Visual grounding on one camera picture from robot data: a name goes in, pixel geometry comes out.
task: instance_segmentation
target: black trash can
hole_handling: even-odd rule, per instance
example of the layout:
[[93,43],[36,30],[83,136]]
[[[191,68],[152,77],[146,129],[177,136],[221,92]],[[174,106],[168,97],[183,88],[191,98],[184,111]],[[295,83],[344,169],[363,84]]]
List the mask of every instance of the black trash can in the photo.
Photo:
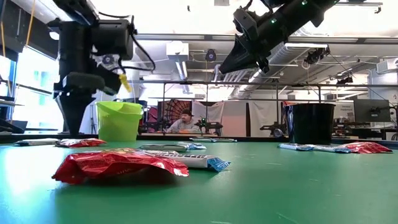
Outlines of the black trash can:
[[330,144],[335,106],[329,103],[286,106],[289,141],[297,144]]

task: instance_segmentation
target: green table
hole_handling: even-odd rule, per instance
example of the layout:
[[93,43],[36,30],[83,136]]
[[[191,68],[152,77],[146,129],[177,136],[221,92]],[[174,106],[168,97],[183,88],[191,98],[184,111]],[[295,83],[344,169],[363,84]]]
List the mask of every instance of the green table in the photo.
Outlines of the green table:
[[152,185],[51,179],[67,154],[93,148],[0,146],[0,223],[398,223],[398,154],[297,152],[256,142],[206,146],[207,154],[232,162],[228,170],[191,170]]

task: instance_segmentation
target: green bucket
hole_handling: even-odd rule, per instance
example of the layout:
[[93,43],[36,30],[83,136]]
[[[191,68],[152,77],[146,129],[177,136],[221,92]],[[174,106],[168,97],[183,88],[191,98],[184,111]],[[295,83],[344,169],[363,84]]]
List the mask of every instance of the green bucket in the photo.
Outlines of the green bucket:
[[114,101],[95,103],[98,137],[104,141],[135,141],[142,118],[142,105]]

